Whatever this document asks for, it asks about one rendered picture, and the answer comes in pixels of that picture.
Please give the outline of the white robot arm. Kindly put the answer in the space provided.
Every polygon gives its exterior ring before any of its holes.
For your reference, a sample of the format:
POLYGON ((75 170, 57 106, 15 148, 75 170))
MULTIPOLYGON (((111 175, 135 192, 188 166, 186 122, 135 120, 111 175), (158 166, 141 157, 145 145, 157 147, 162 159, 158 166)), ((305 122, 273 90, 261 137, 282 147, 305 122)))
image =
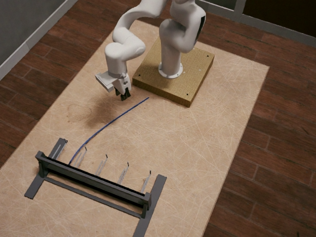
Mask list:
MULTIPOLYGON (((108 92, 114 90, 112 82, 126 78, 126 62, 145 52, 145 44, 129 30, 132 23, 140 17, 159 18, 168 1, 141 0, 137 7, 119 19, 113 31, 113 42, 105 47, 108 70, 95 75, 108 92)), ((205 24, 206 13, 195 4, 195 0, 172 0, 169 12, 175 20, 165 19, 159 27, 161 62, 158 71, 166 79, 175 79, 183 71, 181 53, 189 53, 195 46, 205 24)))

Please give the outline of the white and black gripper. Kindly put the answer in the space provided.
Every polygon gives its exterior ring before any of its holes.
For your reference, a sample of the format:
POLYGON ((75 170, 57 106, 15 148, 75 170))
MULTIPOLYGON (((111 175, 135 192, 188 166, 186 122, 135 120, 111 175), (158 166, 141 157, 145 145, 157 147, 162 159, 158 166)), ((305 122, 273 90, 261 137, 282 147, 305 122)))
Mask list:
POLYGON ((112 82, 112 85, 115 88, 116 95, 118 96, 121 94, 121 101, 126 100, 128 97, 131 96, 129 93, 129 91, 131 91, 131 83, 127 73, 126 78, 119 78, 116 81, 112 82))

